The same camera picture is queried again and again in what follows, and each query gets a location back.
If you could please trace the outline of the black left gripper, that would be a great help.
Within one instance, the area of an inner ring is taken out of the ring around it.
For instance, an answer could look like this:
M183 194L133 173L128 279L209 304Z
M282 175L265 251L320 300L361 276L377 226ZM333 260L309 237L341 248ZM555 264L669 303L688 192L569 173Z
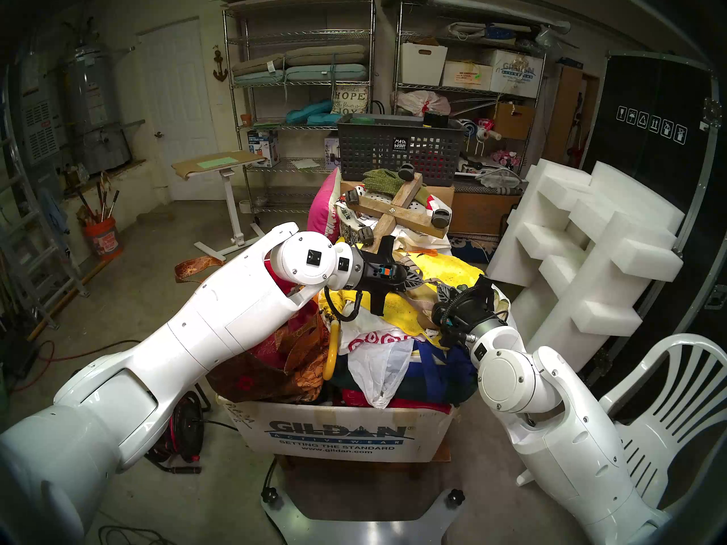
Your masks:
M396 262L392 255L395 240L396 237L386 235L375 253L360 251L363 263L358 291L369 293L369 311L381 317L385 313L385 299L389 293L410 292L425 283L419 267Z

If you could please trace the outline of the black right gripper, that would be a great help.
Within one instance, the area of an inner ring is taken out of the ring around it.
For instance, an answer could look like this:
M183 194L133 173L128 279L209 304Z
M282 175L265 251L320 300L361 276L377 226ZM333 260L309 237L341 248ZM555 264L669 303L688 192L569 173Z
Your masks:
M474 332L482 323L492 327L506 325L507 310L497 310L495 290L492 282L480 275L475 284L454 295L454 287L436 284L440 306L447 307L454 302L454 329L460 332Z

